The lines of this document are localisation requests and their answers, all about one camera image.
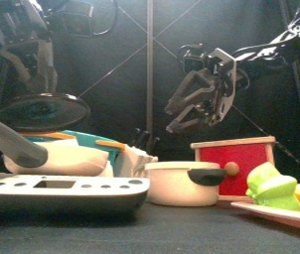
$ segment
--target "cream cooking pot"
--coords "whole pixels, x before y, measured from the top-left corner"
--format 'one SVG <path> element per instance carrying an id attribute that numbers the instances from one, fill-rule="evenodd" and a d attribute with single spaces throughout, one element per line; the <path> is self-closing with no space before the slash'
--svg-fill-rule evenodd
<path id="1" fill-rule="evenodd" d="M 209 162 L 157 162 L 145 165 L 147 200 L 173 206 L 209 206 L 220 199 L 225 170 Z"/>

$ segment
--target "metal pole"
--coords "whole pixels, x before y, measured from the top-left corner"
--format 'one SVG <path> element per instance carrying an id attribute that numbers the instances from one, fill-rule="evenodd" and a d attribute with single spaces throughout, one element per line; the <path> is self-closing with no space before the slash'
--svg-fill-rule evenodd
<path id="1" fill-rule="evenodd" d="M 153 11 L 154 3 L 153 0 L 147 0 L 147 93 L 146 93 L 146 130 L 153 135 L 153 42 L 154 42 L 154 32 L 153 32 Z"/>

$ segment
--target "white bowl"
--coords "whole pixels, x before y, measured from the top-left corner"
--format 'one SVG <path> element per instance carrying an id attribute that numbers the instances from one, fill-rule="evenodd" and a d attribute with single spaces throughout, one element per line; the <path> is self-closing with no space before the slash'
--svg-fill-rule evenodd
<path id="1" fill-rule="evenodd" d="M 150 180 L 147 200 L 173 206 L 209 206 L 220 199 L 220 186 L 203 186 L 190 179 L 189 172 L 220 169 L 220 164 L 209 162 L 158 162 L 145 165 Z"/>

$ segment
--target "black table surface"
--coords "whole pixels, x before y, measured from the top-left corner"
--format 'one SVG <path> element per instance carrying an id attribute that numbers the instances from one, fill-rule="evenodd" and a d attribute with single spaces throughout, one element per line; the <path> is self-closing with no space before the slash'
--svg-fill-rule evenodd
<path id="1" fill-rule="evenodd" d="M 300 253 L 300 229 L 220 202 L 130 216 L 0 216 L 0 253 Z"/>

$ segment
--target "kitchen scale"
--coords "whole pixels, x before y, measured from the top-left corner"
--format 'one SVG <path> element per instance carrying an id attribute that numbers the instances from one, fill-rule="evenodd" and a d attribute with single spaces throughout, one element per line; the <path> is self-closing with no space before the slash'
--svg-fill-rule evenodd
<path id="1" fill-rule="evenodd" d="M 0 173 L 0 214 L 124 214 L 145 202 L 149 180 Z"/>

